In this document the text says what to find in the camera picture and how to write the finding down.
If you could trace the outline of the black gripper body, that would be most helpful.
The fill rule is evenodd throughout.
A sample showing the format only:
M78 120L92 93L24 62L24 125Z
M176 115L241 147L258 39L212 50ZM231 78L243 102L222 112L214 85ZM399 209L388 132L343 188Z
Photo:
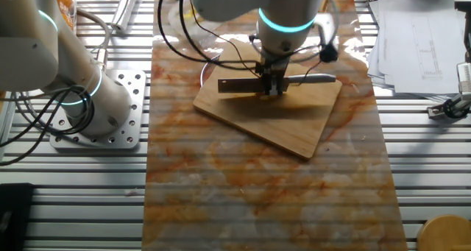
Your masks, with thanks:
M288 57L276 58L272 55L260 56L260 62L255 65L255 73L262 79L270 81L284 76L290 59Z

